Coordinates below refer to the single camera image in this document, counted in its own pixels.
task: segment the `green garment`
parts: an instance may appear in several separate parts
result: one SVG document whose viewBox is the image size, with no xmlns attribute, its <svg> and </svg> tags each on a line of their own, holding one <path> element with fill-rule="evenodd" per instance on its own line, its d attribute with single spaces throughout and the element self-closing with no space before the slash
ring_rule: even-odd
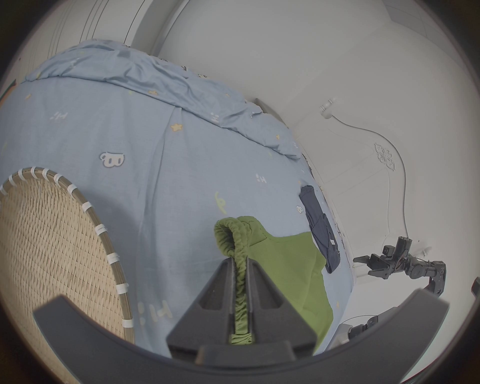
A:
<svg viewBox="0 0 480 384">
<path fill-rule="evenodd" d="M 252 216 L 227 217 L 215 224 L 218 248 L 237 267 L 235 335 L 232 344 L 250 344 L 245 271 L 247 257 L 256 260 L 278 289 L 317 334 L 320 345 L 333 321 L 322 269 L 326 260 L 313 243 L 312 233 L 273 237 Z"/>
</svg>

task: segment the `star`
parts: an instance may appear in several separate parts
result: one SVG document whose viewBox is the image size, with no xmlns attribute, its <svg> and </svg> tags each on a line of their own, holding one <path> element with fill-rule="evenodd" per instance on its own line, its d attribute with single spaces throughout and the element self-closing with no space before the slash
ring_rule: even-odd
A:
<svg viewBox="0 0 480 384">
<path fill-rule="evenodd" d="M 170 125 L 170 128 L 173 132 L 181 131 L 183 129 L 183 125 L 175 123 L 173 125 Z"/>
</svg>

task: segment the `blue blanket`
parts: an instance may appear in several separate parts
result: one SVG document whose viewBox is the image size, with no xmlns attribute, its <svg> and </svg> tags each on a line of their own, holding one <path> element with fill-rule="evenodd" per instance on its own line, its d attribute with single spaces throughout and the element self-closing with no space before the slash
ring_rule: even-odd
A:
<svg viewBox="0 0 480 384">
<path fill-rule="evenodd" d="M 273 236 L 309 231 L 300 188 L 325 199 L 289 129 L 226 85 L 120 43 L 86 41 L 47 60 L 0 109 L 0 180 L 46 167 L 94 205 L 121 257 L 136 343 L 165 337 L 224 256 L 213 228 L 254 216 Z M 323 272 L 334 321 L 352 290 Z"/>
</svg>

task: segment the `wicker basket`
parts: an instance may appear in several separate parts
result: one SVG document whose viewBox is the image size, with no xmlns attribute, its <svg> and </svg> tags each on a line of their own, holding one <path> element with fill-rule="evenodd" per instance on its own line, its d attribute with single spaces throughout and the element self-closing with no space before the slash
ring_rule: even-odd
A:
<svg viewBox="0 0 480 384">
<path fill-rule="evenodd" d="M 105 226 L 70 181 L 33 167 L 3 183 L 0 299 L 27 346 L 64 383 L 77 381 L 43 338 L 32 311 L 62 294 L 98 324 L 133 343 L 127 290 Z"/>
</svg>

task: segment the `folded dark clothing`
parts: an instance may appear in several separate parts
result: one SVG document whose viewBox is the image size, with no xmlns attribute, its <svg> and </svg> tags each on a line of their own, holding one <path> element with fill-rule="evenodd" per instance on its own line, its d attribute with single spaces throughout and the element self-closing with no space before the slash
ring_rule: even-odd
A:
<svg viewBox="0 0 480 384">
<path fill-rule="evenodd" d="M 326 270 L 332 273 L 340 264 L 340 252 L 335 240 L 334 232 L 323 213 L 320 203 L 315 196 L 315 190 L 311 185 L 302 187 L 300 191 L 300 200 L 305 207 L 310 230 L 317 243 L 318 249 L 326 259 Z"/>
</svg>

